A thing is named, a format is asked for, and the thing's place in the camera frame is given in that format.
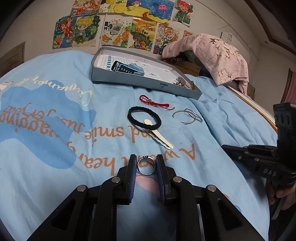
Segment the right hand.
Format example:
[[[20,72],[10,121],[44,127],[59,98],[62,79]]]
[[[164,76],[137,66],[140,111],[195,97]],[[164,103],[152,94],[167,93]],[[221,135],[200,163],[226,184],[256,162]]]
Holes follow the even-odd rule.
[[[287,210],[295,204],[295,182],[293,183],[293,185],[286,189],[278,189],[277,191],[275,191],[272,186],[272,182],[267,179],[265,189],[269,205],[273,205],[275,203],[276,197],[285,198],[285,202],[283,204],[283,207],[281,208],[282,210]]]

